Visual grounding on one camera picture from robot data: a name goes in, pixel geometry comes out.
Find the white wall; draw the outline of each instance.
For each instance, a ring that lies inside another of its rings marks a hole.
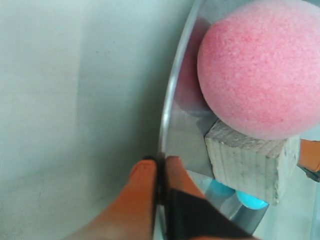
[[[156,151],[193,1],[0,1],[1,240],[62,238]]]

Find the black fabric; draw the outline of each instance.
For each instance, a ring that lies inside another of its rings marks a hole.
[[[225,218],[207,200],[171,190],[167,207],[168,240],[197,237],[243,239],[251,237]]]

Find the white wooden block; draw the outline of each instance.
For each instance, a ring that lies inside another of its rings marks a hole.
[[[274,206],[284,195],[300,155],[300,136],[262,140],[218,120],[205,136],[215,179]]]

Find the blue object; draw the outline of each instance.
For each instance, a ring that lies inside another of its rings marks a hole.
[[[215,179],[212,180],[209,186],[210,190],[213,191],[215,194],[219,196],[229,197],[235,193],[235,190],[223,185],[222,183],[216,181]]]
[[[268,203],[242,191],[236,191],[239,201],[248,209],[258,210],[268,206]]]

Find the pink foam ball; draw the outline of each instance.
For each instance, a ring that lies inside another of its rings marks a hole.
[[[197,62],[201,91],[231,128],[283,139],[320,123],[320,8],[257,0],[214,23]]]

